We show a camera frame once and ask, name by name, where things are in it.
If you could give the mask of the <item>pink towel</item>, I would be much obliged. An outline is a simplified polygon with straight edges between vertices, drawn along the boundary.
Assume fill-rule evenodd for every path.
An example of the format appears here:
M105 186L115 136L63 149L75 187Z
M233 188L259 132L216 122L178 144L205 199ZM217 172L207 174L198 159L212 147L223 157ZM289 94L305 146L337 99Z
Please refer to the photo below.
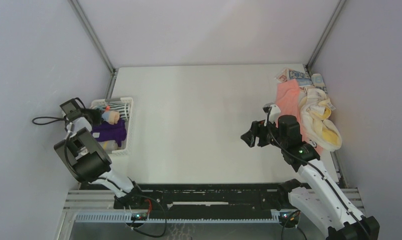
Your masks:
M323 148L312 141L306 134L305 127L302 125L302 120L299 110L300 102L300 87L296 79L291 79L286 82L277 84L277 93L275 104L280 108L280 115L293 115L300 124L300 132L302 140L311 144L315 150L321 155Z

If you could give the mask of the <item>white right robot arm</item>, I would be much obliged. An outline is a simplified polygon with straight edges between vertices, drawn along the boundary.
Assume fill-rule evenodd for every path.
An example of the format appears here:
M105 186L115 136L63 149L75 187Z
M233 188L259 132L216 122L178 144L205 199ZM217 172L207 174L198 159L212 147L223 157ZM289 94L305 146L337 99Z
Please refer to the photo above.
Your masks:
M315 148L302 139L300 124L293 115L283 115L277 122L268 119L253 121L241 135L249 147L273 145L281 150L290 165L309 187L316 199L296 180L279 186L278 203L295 207L322 232L327 240L376 240L380 224L373 216L366 217L329 176Z

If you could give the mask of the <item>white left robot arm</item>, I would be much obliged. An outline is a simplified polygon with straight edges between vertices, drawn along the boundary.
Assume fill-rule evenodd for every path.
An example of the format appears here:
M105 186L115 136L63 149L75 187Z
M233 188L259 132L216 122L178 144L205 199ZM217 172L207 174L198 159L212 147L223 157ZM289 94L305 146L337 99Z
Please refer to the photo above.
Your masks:
M71 175L80 183L111 190L115 194L115 208L142 207L145 195L140 187L112 169L108 153L92 136L93 114L81 108L63 111L66 135L53 148Z

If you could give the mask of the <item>orange polka dot towel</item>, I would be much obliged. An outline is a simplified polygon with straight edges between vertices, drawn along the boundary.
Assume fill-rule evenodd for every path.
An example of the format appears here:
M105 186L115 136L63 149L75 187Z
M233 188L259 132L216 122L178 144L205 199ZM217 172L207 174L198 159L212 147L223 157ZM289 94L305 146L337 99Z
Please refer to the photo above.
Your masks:
M112 110L111 106L107 105L104 112L101 114L102 119L110 125L115 125L120 120L120 113Z

